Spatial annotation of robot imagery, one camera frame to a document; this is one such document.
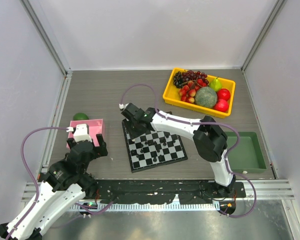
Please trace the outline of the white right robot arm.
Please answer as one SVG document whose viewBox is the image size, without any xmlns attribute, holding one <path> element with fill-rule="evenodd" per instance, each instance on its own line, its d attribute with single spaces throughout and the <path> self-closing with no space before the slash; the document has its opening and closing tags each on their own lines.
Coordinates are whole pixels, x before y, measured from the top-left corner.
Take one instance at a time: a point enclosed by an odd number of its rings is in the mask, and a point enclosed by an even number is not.
<svg viewBox="0 0 300 240">
<path fill-rule="evenodd" d="M 119 109 L 124 116 L 122 122 L 132 139 L 147 131 L 156 131 L 176 134 L 193 141 L 198 155 L 208 161 L 212 168 L 217 193 L 228 197 L 234 192 L 236 176 L 228 163 L 228 136 L 212 117 L 184 118 L 153 107 L 142 110 L 132 103 L 120 103 Z"/>
</svg>

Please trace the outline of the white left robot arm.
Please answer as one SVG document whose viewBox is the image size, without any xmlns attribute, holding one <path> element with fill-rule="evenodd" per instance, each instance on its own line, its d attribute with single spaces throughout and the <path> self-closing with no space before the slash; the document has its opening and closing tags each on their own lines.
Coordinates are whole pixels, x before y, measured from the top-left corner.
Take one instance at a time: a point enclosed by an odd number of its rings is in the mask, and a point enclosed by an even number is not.
<svg viewBox="0 0 300 240">
<path fill-rule="evenodd" d="M 97 195 L 97 181 L 89 173 L 89 163 L 108 155 L 102 134 L 98 146 L 91 140 L 69 138 L 70 151 L 52 164 L 42 177 L 35 195 L 11 222 L 0 224 L 0 237 L 5 240 L 40 240 L 51 225 L 81 199 Z"/>
</svg>

